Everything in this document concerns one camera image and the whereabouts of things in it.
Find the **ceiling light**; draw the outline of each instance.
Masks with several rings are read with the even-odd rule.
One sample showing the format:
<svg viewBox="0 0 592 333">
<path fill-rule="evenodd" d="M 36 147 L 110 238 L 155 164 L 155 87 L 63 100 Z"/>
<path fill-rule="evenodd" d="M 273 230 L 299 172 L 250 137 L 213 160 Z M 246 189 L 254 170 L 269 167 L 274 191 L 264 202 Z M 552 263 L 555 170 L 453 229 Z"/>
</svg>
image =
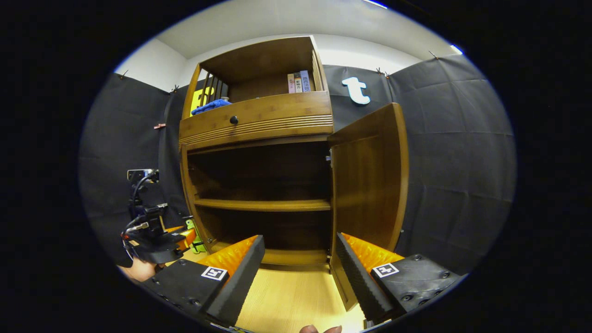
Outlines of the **ceiling light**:
<svg viewBox="0 0 592 333">
<path fill-rule="evenodd" d="M 455 52 L 457 52 L 459 55 L 462 54 L 462 51 L 458 49 L 458 47 L 454 46 L 454 45 L 450 45 L 451 49 L 453 49 Z"/>
<path fill-rule="evenodd" d="M 365 2 L 367 2 L 369 4 L 372 4 L 372 5 L 379 6 L 379 7 L 384 8 L 384 9 L 388 9 L 387 7 L 384 7 L 383 5 L 381 5 L 381 4 L 377 3 L 377 2 L 374 2 L 374 1 L 370 1 L 370 0 L 362 0 L 362 1 L 365 1 Z"/>
</svg>

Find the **light wooden floor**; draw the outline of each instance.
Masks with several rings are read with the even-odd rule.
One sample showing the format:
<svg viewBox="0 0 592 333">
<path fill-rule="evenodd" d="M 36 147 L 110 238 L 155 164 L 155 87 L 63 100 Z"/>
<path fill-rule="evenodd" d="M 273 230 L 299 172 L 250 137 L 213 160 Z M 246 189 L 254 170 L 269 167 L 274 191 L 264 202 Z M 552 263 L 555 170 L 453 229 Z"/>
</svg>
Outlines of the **light wooden floor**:
<svg viewBox="0 0 592 333">
<path fill-rule="evenodd" d="M 184 258 L 191 261 L 206 256 L 191 250 L 184 253 Z M 339 325 L 343 333 L 361 331 L 364 315 L 359 304 L 345 311 L 328 266 L 305 269 L 260 268 L 236 326 L 257 333 L 298 333 L 310 324 L 321 333 Z"/>
</svg>

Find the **white wall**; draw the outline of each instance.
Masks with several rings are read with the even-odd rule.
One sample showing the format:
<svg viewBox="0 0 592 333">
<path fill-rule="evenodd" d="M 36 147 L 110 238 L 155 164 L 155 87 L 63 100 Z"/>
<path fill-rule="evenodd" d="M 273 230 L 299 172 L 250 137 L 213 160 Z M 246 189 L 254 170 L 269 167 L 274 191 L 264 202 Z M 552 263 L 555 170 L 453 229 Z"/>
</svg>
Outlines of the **white wall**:
<svg viewBox="0 0 592 333">
<path fill-rule="evenodd" d="M 176 80 L 177 85 L 182 87 L 189 84 L 198 62 L 245 45 L 294 36 L 303 36 L 303 34 L 283 34 L 259 37 L 228 44 L 219 47 L 218 49 L 202 53 L 185 62 L 185 66 Z M 357 67 L 369 69 L 371 71 L 380 68 L 382 72 L 391 74 L 421 62 L 419 58 L 412 55 L 371 41 L 327 34 L 313 34 L 313 37 L 317 44 L 318 54 L 321 57 L 321 63 L 323 63 L 323 65 Z M 198 80 L 202 79 L 205 79 L 204 72 L 201 73 Z"/>
<path fill-rule="evenodd" d="M 127 77 L 170 91 L 175 84 L 179 85 L 177 80 L 186 62 L 187 59 L 179 52 L 160 40 L 152 39 L 121 63 L 115 73 L 123 74 L 127 71 Z"/>
</svg>

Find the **blue cloth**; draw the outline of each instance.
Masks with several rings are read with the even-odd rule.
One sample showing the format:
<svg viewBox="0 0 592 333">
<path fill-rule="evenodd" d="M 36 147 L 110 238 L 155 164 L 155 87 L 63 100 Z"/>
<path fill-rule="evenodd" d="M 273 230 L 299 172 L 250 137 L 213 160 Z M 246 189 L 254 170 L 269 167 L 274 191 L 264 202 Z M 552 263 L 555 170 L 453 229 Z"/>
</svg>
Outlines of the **blue cloth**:
<svg viewBox="0 0 592 333">
<path fill-rule="evenodd" d="M 232 103 L 225 101 L 225 100 L 215 100 L 215 101 L 209 102 L 208 104 L 206 104 L 202 107 L 198 107 L 195 110 L 191 111 L 191 115 L 194 116 L 198 113 L 206 112 L 208 110 L 212 110 L 213 108 L 223 107 L 223 106 L 229 105 L 229 104 L 232 104 Z"/>
</svg>

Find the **book spine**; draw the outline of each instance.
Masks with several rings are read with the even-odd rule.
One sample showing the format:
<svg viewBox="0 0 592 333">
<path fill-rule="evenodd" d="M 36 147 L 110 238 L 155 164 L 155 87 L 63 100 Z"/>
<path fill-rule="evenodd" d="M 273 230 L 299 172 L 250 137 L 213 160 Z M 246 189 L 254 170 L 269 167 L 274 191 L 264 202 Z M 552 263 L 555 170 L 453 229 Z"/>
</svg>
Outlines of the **book spine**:
<svg viewBox="0 0 592 333">
<path fill-rule="evenodd" d="M 294 84 L 296 86 L 296 92 L 302 92 L 302 78 L 300 72 L 294 73 Z"/>
<path fill-rule="evenodd" d="M 300 71 L 300 77 L 302 78 L 302 91 L 310 91 L 310 78 L 308 77 L 308 71 Z"/>
<path fill-rule="evenodd" d="M 296 92 L 296 83 L 294 82 L 294 73 L 288 74 L 288 92 L 292 94 Z"/>
</svg>

